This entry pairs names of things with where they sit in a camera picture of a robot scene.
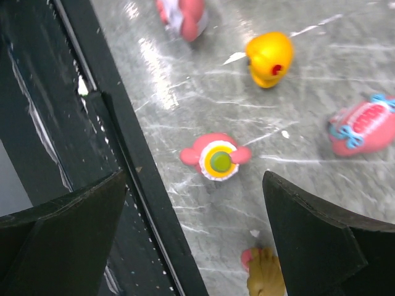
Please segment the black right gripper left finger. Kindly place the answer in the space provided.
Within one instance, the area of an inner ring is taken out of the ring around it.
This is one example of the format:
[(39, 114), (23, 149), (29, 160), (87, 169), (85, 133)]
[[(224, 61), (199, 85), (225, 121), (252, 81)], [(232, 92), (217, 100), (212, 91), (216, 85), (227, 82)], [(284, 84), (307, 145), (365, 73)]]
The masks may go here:
[(97, 295), (125, 196), (119, 170), (1, 217), (1, 295)]

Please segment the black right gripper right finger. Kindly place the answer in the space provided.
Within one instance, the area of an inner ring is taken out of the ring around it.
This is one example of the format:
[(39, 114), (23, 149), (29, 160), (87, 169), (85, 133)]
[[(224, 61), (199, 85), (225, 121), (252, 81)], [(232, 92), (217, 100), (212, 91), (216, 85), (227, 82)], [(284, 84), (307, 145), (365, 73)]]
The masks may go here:
[(288, 295), (394, 295), (394, 225), (356, 214), (278, 174), (262, 180)]

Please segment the pink toy with blue bows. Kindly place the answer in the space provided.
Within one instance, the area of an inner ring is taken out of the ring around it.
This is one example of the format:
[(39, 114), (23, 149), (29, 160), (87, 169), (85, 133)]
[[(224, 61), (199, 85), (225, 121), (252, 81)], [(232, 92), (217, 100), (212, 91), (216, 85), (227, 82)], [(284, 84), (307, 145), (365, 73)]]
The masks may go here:
[(394, 96), (378, 93), (328, 120), (334, 154), (349, 157), (378, 152), (394, 142)]

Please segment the pink toy with green hat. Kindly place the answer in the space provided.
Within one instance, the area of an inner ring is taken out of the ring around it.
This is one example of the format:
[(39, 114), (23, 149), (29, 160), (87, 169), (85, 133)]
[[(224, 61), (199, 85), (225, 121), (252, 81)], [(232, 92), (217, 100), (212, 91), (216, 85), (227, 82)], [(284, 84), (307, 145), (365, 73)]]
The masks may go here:
[(251, 157), (250, 148), (239, 145), (226, 133), (202, 135), (180, 152), (181, 162), (211, 181), (230, 179)]

